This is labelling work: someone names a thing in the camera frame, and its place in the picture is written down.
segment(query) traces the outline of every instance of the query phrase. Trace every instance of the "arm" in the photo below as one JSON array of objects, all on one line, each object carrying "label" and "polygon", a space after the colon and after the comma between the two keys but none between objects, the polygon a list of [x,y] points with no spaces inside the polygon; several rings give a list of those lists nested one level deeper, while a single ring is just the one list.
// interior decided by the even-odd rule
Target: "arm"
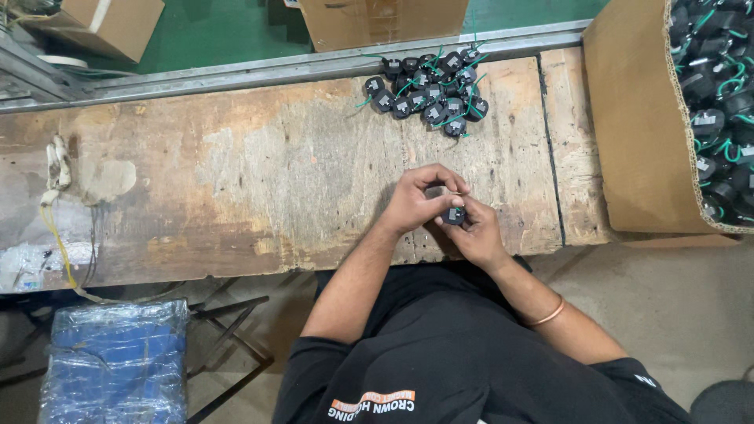
[{"label": "arm", "polygon": [[[466,259],[492,277],[524,321],[535,322],[553,313],[560,304],[560,296],[519,266],[505,251],[495,210],[468,195],[463,198],[469,222],[460,227],[450,226],[437,218],[435,223],[455,242]],[[567,302],[555,318],[532,329],[555,350],[583,364],[628,356],[594,320]]]},{"label": "arm", "polygon": [[452,192],[469,193],[466,182],[440,164],[403,173],[385,212],[322,291],[302,336],[343,343],[361,338],[400,237],[443,210],[463,205],[459,195],[427,199],[425,189],[437,185],[444,185]]}]

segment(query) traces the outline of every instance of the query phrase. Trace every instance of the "man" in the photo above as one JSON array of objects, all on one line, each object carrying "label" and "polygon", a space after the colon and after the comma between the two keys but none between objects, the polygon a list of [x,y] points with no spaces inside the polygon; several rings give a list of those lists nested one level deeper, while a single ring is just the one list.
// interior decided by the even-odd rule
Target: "man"
[{"label": "man", "polygon": [[[427,198],[437,185],[458,194]],[[689,422],[596,322],[516,263],[495,210],[469,194],[439,164],[403,174],[293,343],[273,422]],[[462,226],[438,216],[462,205]],[[473,265],[388,271],[398,240],[433,218]]]}]

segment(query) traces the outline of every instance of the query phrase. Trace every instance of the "wooden workbench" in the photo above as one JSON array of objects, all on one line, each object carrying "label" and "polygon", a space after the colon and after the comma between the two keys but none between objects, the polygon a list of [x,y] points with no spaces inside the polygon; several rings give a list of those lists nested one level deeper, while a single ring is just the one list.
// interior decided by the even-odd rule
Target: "wooden workbench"
[{"label": "wooden workbench", "polygon": [[[0,292],[67,287],[38,215],[55,131],[74,179],[55,219],[89,286],[335,268],[403,170],[436,161],[498,210],[511,253],[606,243],[581,49],[541,68],[544,97],[536,58],[481,64],[490,113],[460,140],[355,109],[366,78],[0,116]],[[393,262],[453,256],[433,234],[408,234]]]}]

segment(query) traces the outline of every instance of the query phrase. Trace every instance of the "concrete floor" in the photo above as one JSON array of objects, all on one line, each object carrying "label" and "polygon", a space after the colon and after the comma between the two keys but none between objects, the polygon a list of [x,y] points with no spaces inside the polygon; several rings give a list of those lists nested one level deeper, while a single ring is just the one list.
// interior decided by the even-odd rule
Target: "concrete floor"
[{"label": "concrete floor", "polygon": [[[613,244],[566,248],[529,262],[538,277],[602,324],[644,363],[671,398],[688,409],[704,388],[724,379],[739,379],[754,364],[753,255],[752,242],[685,250],[637,250]],[[195,302],[218,284],[189,282],[176,294]],[[155,284],[129,287],[124,296],[159,288]],[[239,334],[277,361],[207,423],[270,421],[288,348],[312,306],[314,279],[311,274],[242,278],[209,306],[265,294],[271,300],[247,319]],[[18,317],[0,318],[0,342],[23,336],[26,330]],[[211,327],[192,331],[189,364],[206,348],[209,335],[217,333]],[[11,344],[0,344],[0,354]],[[44,341],[39,344],[25,366],[44,363]],[[189,413],[255,367],[245,352],[233,348],[210,363],[211,371],[188,385]],[[6,370],[0,378],[23,372],[22,368]],[[37,379],[0,390],[0,410],[11,415],[8,422],[35,422],[39,384]]]}]

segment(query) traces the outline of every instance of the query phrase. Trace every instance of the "blue package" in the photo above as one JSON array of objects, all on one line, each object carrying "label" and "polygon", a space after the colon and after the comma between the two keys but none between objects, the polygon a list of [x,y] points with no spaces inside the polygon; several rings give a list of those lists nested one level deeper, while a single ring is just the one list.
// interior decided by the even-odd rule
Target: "blue package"
[{"label": "blue package", "polygon": [[183,423],[185,300],[60,309],[40,424]]}]

